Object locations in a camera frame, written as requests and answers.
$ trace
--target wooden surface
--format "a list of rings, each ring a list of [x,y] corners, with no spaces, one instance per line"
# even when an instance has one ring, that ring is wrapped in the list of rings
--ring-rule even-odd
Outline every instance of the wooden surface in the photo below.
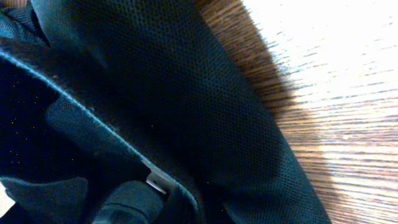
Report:
[[[396,2],[197,3],[333,223],[398,223]]]

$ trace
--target wood grain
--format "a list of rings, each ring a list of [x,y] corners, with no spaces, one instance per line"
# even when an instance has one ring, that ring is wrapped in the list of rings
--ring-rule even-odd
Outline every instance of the wood grain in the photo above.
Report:
[[[398,223],[397,3],[197,2],[333,223]]]

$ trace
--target dark fabric fold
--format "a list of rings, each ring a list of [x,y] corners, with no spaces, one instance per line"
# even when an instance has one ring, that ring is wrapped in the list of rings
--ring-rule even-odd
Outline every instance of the dark fabric fold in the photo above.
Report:
[[[223,215],[235,223],[330,222],[271,112],[192,3],[32,5],[51,49],[1,39],[0,57],[167,173],[198,222],[204,206],[221,204],[225,210],[206,213],[210,223]]]

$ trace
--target black mesh fabric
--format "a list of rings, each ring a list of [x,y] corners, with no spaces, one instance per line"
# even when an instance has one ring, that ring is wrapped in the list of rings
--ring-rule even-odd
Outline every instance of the black mesh fabric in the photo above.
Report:
[[[190,195],[196,221],[206,216],[210,223],[231,222],[222,218],[229,216],[235,223],[330,222],[270,111],[190,1],[32,5],[57,51],[25,50],[3,39],[0,56],[44,74],[38,76],[71,102],[92,107],[95,118],[113,124],[112,130],[99,128],[173,177]],[[59,52],[80,62],[67,64]],[[41,55],[33,59],[29,53]],[[97,72],[77,66],[82,63]],[[110,90],[100,92],[101,85]]]
[[[86,179],[74,178],[50,184],[8,178],[0,178],[0,181],[37,223],[78,223],[87,194]]]

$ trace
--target backpack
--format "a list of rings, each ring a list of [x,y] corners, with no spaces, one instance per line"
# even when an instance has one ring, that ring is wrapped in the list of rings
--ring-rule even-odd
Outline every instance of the backpack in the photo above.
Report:
[[[330,223],[190,1],[2,9],[0,80],[0,222]]]

